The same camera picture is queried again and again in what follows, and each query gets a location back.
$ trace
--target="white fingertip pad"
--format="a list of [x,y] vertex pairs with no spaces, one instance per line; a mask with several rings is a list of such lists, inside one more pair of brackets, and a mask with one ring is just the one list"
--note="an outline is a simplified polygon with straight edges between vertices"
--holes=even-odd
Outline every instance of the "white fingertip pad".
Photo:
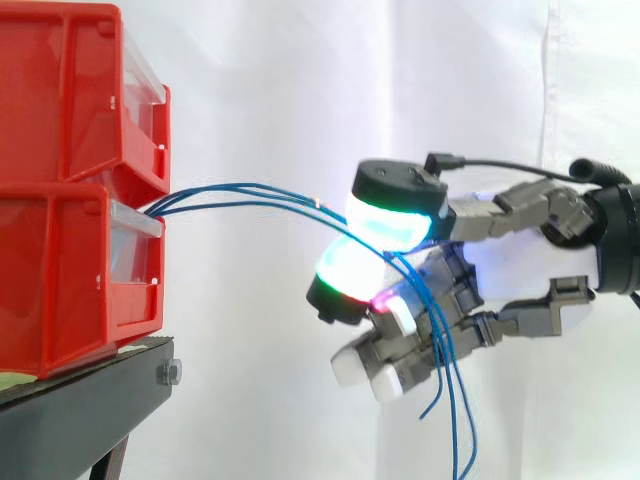
[[386,301],[387,308],[393,315],[393,318],[400,329],[403,337],[408,337],[416,333],[418,326],[413,319],[413,315],[409,311],[409,307],[402,297],[394,296]]
[[398,373],[391,365],[385,365],[371,379],[371,389],[380,403],[391,402],[404,394]]
[[345,347],[336,353],[331,359],[331,367],[341,387],[357,385],[368,379],[360,355],[353,347]]

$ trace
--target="metal bolt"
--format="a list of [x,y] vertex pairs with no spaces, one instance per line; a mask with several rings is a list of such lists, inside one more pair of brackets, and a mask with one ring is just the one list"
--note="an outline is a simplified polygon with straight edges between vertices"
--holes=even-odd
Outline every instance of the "metal bolt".
[[182,379],[182,362],[177,358],[167,360],[164,364],[164,384],[178,385]]

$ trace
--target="red storage bin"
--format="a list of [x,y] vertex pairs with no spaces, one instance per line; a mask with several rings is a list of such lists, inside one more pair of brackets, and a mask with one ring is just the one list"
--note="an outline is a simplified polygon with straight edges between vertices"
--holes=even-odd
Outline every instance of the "red storage bin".
[[106,4],[0,2],[1,182],[169,191],[169,90]]
[[46,378],[162,327],[164,224],[101,185],[0,184],[0,372]]

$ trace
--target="led light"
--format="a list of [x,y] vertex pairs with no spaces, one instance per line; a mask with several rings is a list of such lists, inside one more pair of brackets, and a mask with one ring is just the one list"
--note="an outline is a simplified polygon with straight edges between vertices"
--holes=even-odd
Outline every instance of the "led light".
[[394,212],[374,207],[353,194],[347,200],[349,230],[385,251],[408,252],[425,239],[431,218],[419,213]]
[[324,252],[316,274],[334,290],[368,302],[382,288],[384,270],[382,258],[343,235]]

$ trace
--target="white fabric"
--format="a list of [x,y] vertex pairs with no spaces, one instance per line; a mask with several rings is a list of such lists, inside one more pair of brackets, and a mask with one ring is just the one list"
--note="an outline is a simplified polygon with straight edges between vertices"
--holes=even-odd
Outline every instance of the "white fabric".
[[[366,156],[565,168],[591,155],[640,177],[638,7],[552,2],[118,3],[172,88],[174,190],[264,180],[339,207]],[[460,192],[516,177],[450,178]],[[329,359],[359,332],[322,324],[304,300],[333,237],[271,211],[168,220],[163,333],[184,376],[131,436],[124,480],[450,478],[445,403],[417,421],[434,382],[378,420],[367,388],[333,378]],[[638,339],[631,302],[602,298],[565,338],[463,361],[480,435],[469,478],[637,478]]]

